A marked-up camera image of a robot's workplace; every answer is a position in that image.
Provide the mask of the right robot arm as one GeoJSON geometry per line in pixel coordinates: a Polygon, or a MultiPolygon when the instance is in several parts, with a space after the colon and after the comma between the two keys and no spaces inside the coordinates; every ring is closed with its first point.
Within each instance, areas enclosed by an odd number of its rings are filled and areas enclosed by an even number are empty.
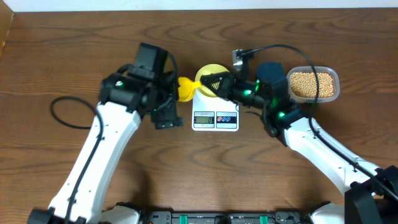
{"type": "Polygon", "coordinates": [[[307,215],[309,223],[397,223],[397,167],[382,169],[331,137],[289,95],[280,63],[265,62],[249,82],[217,64],[197,73],[224,100],[262,110],[267,133],[303,155],[343,194],[342,206],[326,203],[307,215]]]}

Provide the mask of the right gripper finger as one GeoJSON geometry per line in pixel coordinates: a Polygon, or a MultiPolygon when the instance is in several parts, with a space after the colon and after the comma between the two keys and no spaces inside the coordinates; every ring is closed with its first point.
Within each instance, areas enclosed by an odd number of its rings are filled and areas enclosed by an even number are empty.
{"type": "Polygon", "coordinates": [[[234,74],[232,72],[218,72],[200,77],[200,82],[205,86],[218,86],[225,81],[233,81],[234,74]]]}
{"type": "Polygon", "coordinates": [[[232,83],[229,81],[205,83],[202,84],[201,89],[204,95],[210,98],[219,97],[227,99],[232,89],[232,83]]]}

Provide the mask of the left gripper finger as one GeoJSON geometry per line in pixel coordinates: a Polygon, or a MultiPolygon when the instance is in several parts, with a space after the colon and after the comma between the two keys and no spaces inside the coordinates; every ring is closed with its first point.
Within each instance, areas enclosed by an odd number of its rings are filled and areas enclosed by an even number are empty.
{"type": "Polygon", "coordinates": [[[183,126],[183,119],[177,116],[176,102],[171,101],[161,110],[151,113],[150,120],[155,129],[169,129],[183,126]]]}
{"type": "Polygon", "coordinates": [[[169,94],[171,95],[172,99],[174,101],[179,100],[179,93],[178,93],[178,75],[176,71],[169,71],[167,73],[167,78],[166,78],[166,86],[168,88],[169,94]]]}

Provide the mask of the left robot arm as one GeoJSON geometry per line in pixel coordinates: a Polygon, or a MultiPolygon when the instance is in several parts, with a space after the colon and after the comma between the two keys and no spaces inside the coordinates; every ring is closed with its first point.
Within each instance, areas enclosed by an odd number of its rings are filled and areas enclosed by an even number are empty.
{"type": "Polygon", "coordinates": [[[127,203],[103,211],[116,166],[145,115],[156,129],[183,126],[177,116],[178,69],[168,51],[141,43],[134,63],[125,64],[101,82],[99,103],[89,135],[67,180],[48,209],[33,209],[28,223],[144,223],[127,203]]]}

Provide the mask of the yellow measuring scoop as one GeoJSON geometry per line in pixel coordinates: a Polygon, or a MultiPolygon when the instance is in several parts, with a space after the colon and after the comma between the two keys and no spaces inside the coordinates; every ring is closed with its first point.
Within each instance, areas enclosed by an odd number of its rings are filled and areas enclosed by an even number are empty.
{"type": "Polygon", "coordinates": [[[196,90],[201,91],[207,97],[216,97],[216,95],[200,81],[194,82],[187,77],[179,77],[178,84],[178,100],[180,102],[188,102],[192,100],[196,90]]]}

